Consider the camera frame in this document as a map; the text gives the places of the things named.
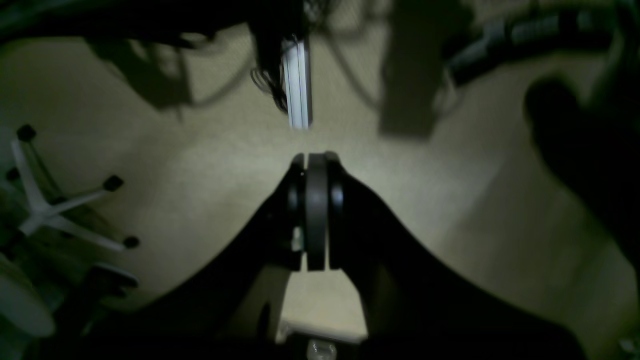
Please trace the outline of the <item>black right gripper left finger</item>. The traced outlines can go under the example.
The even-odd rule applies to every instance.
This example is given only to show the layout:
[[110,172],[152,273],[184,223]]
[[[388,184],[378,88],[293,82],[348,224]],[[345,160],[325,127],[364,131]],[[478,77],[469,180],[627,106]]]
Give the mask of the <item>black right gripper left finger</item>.
[[327,155],[295,155],[226,248],[150,305],[92,332],[85,358],[270,358],[291,274],[326,267],[328,191]]

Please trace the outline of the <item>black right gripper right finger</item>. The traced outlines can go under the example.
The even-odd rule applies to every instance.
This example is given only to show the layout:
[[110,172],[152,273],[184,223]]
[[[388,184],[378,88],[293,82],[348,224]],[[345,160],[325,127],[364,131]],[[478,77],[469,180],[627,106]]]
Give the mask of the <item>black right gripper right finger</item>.
[[576,335],[448,267],[370,187],[325,154],[328,259],[359,294],[363,360],[583,360]]

